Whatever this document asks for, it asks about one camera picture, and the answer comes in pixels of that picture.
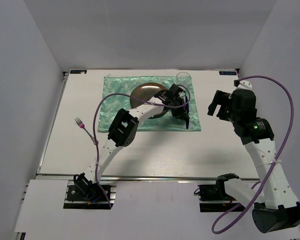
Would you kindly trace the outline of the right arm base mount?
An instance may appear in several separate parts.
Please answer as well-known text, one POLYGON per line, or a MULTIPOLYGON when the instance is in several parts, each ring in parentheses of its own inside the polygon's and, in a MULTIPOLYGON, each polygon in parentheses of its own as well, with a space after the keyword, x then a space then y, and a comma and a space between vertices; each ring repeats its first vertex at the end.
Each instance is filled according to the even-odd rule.
POLYGON ((224 213, 239 203, 233 197, 220 196, 213 184, 198 185, 193 194, 199 198, 201 213, 224 213))

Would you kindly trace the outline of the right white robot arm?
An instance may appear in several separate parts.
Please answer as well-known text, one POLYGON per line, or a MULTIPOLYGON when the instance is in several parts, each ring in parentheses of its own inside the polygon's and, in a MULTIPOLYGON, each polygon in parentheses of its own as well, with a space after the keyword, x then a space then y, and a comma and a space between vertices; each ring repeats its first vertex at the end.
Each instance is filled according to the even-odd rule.
POLYGON ((217 108, 217 117, 229 121, 250 155, 260 180, 257 191, 239 176, 227 173, 217 177, 214 185, 202 184, 197 195, 201 201, 238 201, 251 210, 261 233, 269 233, 300 224, 300 201, 292 191, 281 163, 277 159, 274 133, 269 122, 257 117, 256 96, 252 90, 235 89, 232 93, 217 90, 208 115, 217 108))

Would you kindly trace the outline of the green satin cloth napkin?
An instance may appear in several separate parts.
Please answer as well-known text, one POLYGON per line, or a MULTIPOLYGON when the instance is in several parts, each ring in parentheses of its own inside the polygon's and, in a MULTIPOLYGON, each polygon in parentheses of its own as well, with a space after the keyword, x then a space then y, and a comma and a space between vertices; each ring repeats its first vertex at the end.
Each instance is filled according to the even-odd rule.
MULTIPOLYGON (((178 85, 176 76, 105 76, 102 96, 106 97, 113 93, 130 95, 137 86, 144 83, 158 83, 167 89, 170 88, 172 84, 178 85)), ((168 111, 162 117, 144 121, 138 127, 138 130, 141 132, 200 132, 202 128, 192 80, 191 85, 189 85, 187 89, 190 92, 190 101, 188 103, 190 120, 188 129, 186 129, 186 122, 184 120, 174 118, 171 112, 168 111)), ((131 108, 129 97, 115 95, 107 98, 101 105, 99 111, 97 131, 100 133, 108 132, 110 124, 114 120, 117 112, 120 109, 129 110, 131 108)))

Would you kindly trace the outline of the clear glass cup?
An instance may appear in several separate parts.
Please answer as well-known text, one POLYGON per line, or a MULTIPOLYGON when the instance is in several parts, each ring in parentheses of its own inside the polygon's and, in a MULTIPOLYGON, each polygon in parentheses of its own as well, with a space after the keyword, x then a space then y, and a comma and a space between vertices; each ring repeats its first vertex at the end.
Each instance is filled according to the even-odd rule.
POLYGON ((178 85, 183 85, 188 88, 192 83, 192 77, 188 72, 181 71, 176 75, 178 85))

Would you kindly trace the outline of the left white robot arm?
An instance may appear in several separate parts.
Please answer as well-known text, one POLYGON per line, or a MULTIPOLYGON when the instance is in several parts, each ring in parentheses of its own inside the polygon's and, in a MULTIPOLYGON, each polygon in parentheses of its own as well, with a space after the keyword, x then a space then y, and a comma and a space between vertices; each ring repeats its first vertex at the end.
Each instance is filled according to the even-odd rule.
POLYGON ((91 139, 96 147, 96 158, 86 171, 81 174, 76 174, 73 178, 74 185, 78 188, 80 196, 85 200, 92 200, 95 198, 95 195, 98 194, 98 191, 101 191, 107 199, 108 196, 100 185, 101 176, 115 155, 133 142, 138 126, 164 110, 171 111, 172 116, 176 119, 188 121, 190 119, 190 99, 190 91, 181 84, 172 84, 168 90, 159 91, 149 100, 142 100, 124 93, 111 93, 105 96, 97 106, 92 123, 93 137, 91 139), (96 136, 98 111, 102 103, 112 96, 128 97, 142 104, 129 110, 120 109, 110 124, 106 140, 99 146, 96 136))

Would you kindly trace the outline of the ornate iridescent fork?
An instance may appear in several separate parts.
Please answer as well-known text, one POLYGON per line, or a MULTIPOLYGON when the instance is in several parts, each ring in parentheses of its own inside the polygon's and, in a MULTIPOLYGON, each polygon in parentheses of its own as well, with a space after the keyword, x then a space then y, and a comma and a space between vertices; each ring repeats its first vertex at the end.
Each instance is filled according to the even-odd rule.
POLYGON ((79 128, 83 129, 87 135, 90 137, 93 144, 96 146, 98 141, 94 138, 94 136, 86 129, 85 124, 82 122, 82 120, 79 117, 76 117, 74 119, 75 123, 78 125, 79 128))

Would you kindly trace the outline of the purple knife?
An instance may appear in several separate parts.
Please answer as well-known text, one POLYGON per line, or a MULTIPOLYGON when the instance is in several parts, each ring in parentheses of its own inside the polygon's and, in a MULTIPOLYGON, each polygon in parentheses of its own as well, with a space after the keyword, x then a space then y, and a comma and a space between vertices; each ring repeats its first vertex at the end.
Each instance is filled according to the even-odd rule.
POLYGON ((190 116, 189 116, 189 99, 187 96, 185 96, 185 103, 187 103, 185 105, 185 110, 186 110, 186 118, 185 118, 185 126, 186 126, 186 129, 188 130, 189 129, 189 126, 190 126, 190 116))

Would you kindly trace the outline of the brown ceramic plate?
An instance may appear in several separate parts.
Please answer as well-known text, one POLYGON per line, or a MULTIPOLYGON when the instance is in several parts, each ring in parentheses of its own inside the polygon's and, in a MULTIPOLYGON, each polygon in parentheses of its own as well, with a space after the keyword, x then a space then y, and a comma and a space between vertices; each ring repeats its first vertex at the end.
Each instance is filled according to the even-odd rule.
MULTIPOLYGON (((144 100, 144 101, 149 101, 155 94, 158 92, 165 93, 168 89, 163 86, 162 84, 155 83, 155 82, 148 82, 148 83, 143 83, 141 85, 138 85, 132 92, 131 96, 144 100)), ((130 98, 130 105, 132 108, 136 108, 143 103, 139 100, 136 100, 134 98, 130 98)), ((162 112, 155 114, 154 116, 150 117, 149 119, 157 119, 162 116, 164 116, 168 112, 167 109, 163 109, 162 112)))

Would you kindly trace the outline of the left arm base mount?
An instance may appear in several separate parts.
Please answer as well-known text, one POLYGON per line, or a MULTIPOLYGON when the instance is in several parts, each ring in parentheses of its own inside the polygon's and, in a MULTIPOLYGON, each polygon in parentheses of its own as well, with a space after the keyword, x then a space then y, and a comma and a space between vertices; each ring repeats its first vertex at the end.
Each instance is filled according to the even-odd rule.
POLYGON ((107 193, 110 203, 108 203, 106 196, 98 186, 86 197, 77 186, 70 184, 66 189, 63 208, 71 210, 110 210, 115 202, 116 187, 112 185, 103 185, 102 187, 107 193))

